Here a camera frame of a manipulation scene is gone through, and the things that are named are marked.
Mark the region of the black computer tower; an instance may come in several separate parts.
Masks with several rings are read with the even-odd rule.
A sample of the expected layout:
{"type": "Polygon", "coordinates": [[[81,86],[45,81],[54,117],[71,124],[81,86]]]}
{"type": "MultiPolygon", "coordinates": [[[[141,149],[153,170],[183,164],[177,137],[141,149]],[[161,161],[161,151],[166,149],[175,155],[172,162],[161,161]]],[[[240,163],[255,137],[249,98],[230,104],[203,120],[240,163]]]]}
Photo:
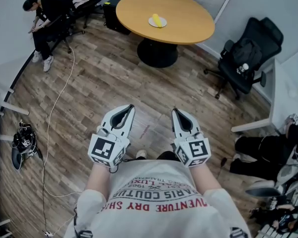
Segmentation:
{"type": "Polygon", "coordinates": [[[105,18],[104,25],[111,30],[120,32],[125,35],[129,35],[131,31],[128,30],[120,23],[116,15],[116,7],[119,1],[120,0],[109,0],[108,2],[105,2],[103,4],[103,11],[104,11],[104,18],[105,18]]]}

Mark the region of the black mesh office chair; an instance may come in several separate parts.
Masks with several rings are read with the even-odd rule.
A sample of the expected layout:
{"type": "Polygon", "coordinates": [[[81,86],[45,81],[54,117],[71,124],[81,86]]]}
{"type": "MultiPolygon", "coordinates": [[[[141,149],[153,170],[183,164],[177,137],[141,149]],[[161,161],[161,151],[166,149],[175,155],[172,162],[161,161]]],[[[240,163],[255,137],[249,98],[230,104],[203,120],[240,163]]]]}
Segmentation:
{"type": "Polygon", "coordinates": [[[227,84],[235,92],[236,100],[240,99],[240,93],[249,94],[255,83],[265,87],[266,73],[261,72],[260,77],[255,78],[255,72],[282,51],[283,41],[283,33],[270,18],[249,18],[240,39],[236,42],[226,41],[218,61],[218,70],[204,69],[205,75],[211,73],[223,79],[215,98],[220,98],[227,84]]]}

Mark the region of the yellow banana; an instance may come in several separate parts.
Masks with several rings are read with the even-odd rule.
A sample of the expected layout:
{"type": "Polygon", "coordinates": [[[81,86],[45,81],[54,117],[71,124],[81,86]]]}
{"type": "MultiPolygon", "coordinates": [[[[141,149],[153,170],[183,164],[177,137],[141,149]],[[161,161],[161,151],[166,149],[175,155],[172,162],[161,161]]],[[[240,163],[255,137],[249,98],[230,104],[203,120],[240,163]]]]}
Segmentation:
{"type": "Polygon", "coordinates": [[[153,15],[152,15],[152,19],[153,19],[154,24],[155,24],[158,28],[161,28],[161,27],[162,27],[162,22],[161,22],[160,17],[159,17],[158,14],[156,14],[156,13],[153,14],[153,15]]]}

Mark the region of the black table pedestal base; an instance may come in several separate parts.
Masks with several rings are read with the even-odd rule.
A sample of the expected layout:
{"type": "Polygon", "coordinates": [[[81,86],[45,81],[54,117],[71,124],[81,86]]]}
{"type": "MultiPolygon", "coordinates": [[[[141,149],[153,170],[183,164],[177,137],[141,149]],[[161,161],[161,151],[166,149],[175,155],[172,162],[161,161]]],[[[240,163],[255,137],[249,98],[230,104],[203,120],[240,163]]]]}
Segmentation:
{"type": "Polygon", "coordinates": [[[137,47],[137,54],[140,60],[148,66],[166,68],[177,61],[177,44],[144,38],[137,47]]]}

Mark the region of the person's white printed shirt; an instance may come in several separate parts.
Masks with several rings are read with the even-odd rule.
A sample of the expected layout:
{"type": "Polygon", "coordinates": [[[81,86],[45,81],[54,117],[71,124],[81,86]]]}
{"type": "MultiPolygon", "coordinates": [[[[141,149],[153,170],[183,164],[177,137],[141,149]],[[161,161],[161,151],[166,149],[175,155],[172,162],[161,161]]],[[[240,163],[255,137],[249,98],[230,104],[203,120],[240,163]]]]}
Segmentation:
{"type": "Polygon", "coordinates": [[[251,238],[228,192],[200,194],[189,168],[133,160],[111,173],[109,196],[84,190],[64,238],[251,238]]]}

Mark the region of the person's left forearm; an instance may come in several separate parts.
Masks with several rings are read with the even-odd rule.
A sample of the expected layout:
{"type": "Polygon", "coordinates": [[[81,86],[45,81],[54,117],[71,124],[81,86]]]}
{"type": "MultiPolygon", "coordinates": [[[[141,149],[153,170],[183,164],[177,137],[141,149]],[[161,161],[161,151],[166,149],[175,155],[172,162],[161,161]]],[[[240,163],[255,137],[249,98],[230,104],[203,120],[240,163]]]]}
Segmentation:
{"type": "Polygon", "coordinates": [[[109,182],[111,173],[107,166],[94,163],[85,190],[100,192],[106,199],[109,196],[109,182]]]}

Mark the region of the clear bottle white cap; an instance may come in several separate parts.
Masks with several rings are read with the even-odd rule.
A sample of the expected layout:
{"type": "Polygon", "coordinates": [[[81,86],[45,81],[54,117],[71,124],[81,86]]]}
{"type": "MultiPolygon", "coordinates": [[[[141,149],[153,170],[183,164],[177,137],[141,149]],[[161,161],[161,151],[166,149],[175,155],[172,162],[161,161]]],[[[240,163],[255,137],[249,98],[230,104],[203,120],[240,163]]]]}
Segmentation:
{"type": "Polygon", "coordinates": [[[249,65],[247,63],[242,64],[236,69],[236,72],[240,75],[246,75],[249,70],[249,65]]]}

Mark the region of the black backpack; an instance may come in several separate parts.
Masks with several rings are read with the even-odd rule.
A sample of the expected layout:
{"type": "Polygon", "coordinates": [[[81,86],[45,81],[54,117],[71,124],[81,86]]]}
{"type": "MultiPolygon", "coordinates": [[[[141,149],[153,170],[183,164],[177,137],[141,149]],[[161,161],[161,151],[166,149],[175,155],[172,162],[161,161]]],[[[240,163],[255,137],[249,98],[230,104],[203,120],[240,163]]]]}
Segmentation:
{"type": "Polygon", "coordinates": [[[261,48],[255,41],[249,38],[242,38],[235,43],[231,54],[233,61],[238,67],[247,63],[249,68],[254,68],[262,58],[261,48]]]}

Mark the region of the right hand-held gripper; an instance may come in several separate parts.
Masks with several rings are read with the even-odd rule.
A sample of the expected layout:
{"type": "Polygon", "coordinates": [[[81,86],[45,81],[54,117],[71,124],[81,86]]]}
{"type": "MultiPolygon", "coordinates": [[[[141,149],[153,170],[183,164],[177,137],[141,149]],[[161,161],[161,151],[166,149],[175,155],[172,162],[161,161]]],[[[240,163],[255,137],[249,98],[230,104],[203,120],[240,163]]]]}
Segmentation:
{"type": "Polygon", "coordinates": [[[172,110],[171,116],[175,136],[195,133],[174,140],[175,154],[180,162],[188,168],[204,164],[211,157],[211,150],[208,138],[200,132],[198,121],[188,112],[177,108],[172,110]]]}

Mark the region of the person's black trousers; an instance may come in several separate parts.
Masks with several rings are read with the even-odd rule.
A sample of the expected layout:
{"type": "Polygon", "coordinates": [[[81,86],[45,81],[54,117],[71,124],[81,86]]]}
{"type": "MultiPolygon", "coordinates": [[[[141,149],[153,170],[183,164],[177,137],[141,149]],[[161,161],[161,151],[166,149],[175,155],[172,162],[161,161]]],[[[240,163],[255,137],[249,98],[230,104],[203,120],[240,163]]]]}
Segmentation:
{"type": "Polygon", "coordinates": [[[177,161],[180,162],[179,158],[176,156],[176,154],[172,151],[165,151],[161,153],[157,160],[169,160],[169,161],[177,161]]]}

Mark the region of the person's right forearm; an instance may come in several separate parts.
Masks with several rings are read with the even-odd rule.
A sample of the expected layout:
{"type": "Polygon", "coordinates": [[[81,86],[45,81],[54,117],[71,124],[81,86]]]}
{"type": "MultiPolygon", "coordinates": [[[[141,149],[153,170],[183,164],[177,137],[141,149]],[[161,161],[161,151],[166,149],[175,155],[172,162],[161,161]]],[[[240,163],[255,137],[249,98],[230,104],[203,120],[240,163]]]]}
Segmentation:
{"type": "Polygon", "coordinates": [[[189,170],[200,194],[204,194],[208,190],[222,188],[206,164],[191,167],[189,170]]]}

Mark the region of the white plate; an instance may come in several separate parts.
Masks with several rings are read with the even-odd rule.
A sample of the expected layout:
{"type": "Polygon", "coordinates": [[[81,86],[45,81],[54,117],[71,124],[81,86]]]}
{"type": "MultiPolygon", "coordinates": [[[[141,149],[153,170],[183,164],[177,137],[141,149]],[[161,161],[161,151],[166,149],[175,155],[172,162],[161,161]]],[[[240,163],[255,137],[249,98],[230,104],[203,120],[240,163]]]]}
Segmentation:
{"type": "MultiPolygon", "coordinates": [[[[163,17],[160,17],[160,20],[161,20],[161,22],[162,22],[162,28],[165,27],[165,26],[167,25],[167,21],[166,21],[166,19],[164,19],[163,17]]],[[[151,26],[157,28],[157,26],[156,26],[156,25],[154,24],[154,22],[153,22],[152,17],[150,17],[150,18],[148,19],[148,23],[149,23],[149,25],[151,25],[151,26]]]]}

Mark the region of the white desk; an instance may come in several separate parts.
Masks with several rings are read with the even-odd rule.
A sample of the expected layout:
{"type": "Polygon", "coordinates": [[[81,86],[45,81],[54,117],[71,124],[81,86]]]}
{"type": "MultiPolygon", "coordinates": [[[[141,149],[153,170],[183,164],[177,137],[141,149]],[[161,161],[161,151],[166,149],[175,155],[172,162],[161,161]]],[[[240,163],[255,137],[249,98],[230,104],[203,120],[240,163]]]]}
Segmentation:
{"type": "Polygon", "coordinates": [[[274,59],[271,65],[272,71],[272,95],[270,98],[262,92],[261,86],[254,85],[266,100],[271,104],[269,116],[266,119],[246,123],[231,128],[231,132],[242,132],[251,129],[258,129],[266,126],[273,126],[277,131],[281,131],[286,118],[291,114],[298,116],[298,93],[296,84],[287,75],[280,63],[274,59]]]}

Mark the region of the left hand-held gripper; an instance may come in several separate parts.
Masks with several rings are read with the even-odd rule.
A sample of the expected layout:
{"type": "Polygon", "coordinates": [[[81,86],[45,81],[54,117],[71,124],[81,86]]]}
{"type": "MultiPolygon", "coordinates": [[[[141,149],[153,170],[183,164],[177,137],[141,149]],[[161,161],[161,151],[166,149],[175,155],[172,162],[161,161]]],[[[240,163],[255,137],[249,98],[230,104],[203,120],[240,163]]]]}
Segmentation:
{"type": "Polygon", "coordinates": [[[89,158],[97,164],[114,168],[126,153],[136,109],[134,105],[123,105],[109,111],[97,127],[88,148],[89,158]]]}

